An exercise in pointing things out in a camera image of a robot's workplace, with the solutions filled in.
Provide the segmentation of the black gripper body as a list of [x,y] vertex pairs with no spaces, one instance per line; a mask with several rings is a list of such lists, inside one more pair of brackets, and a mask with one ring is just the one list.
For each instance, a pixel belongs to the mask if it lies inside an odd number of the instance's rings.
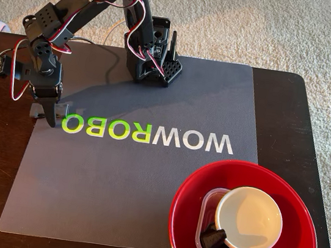
[[63,92],[62,63],[58,60],[58,56],[53,53],[44,62],[48,63],[48,69],[46,71],[39,70],[37,68],[37,61],[32,61],[33,64],[31,65],[28,80],[33,99],[58,103]]

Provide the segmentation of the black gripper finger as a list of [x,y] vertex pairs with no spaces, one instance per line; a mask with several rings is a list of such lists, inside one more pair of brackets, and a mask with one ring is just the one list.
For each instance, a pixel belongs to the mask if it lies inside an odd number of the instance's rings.
[[45,119],[50,127],[56,127],[56,108],[55,105],[59,101],[58,97],[41,98],[40,104],[43,107]]

